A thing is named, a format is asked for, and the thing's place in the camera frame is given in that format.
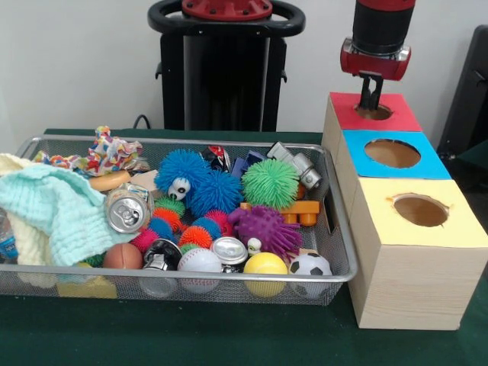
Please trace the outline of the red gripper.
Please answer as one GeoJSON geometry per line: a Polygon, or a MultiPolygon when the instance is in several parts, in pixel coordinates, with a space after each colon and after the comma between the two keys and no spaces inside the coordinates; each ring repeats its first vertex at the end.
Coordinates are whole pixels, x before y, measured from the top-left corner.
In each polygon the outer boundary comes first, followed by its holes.
{"type": "Polygon", "coordinates": [[[343,72],[360,75],[362,79],[361,98],[359,108],[378,108],[380,96],[383,88],[383,79],[399,81],[406,73],[411,57],[411,49],[403,48],[400,52],[393,54],[392,57],[379,57],[364,53],[349,52],[341,50],[340,63],[343,72]],[[371,78],[375,82],[375,89],[370,90],[371,78]]]}

